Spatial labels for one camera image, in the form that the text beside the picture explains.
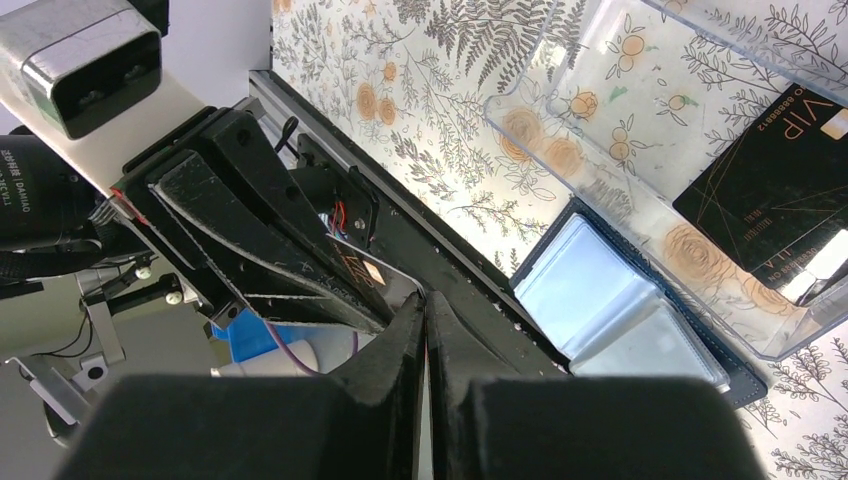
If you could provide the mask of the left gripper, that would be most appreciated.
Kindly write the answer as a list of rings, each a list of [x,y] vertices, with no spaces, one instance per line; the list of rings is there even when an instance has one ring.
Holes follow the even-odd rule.
[[[247,311],[370,334],[388,325],[331,266],[315,211],[247,112],[200,110],[127,163],[111,192],[213,324]]]

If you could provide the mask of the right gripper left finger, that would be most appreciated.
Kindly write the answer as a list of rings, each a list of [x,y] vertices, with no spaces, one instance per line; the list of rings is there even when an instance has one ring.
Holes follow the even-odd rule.
[[[98,403],[60,479],[412,479],[425,302],[325,375],[128,376]]]

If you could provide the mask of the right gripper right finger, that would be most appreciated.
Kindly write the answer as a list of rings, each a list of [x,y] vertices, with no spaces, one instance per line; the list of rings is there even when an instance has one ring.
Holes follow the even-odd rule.
[[[702,380],[520,376],[426,298],[437,479],[761,479],[729,403]]]

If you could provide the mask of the blue leather card holder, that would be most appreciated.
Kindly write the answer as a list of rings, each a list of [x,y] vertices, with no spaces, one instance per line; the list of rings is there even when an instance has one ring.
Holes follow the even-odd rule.
[[[768,387],[625,237],[571,200],[510,286],[577,377],[702,380],[734,408]]]

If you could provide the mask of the clear plastic card box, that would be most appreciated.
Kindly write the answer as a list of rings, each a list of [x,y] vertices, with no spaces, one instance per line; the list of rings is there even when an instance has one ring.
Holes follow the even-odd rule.
[[[847,5],[555,1],[488,100],[754,354],[847,319]]]

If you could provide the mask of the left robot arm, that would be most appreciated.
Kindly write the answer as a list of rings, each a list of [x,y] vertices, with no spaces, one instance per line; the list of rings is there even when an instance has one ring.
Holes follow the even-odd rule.
[[[208,107],[134,159],[112,198],[37,136],[1,139],[1,282],[158,254],[196,310],[225,325],[249,310],[278,323],[375,333],[392,311],[361,254],[375,189],[290,118],[280,142],[255,108]]]

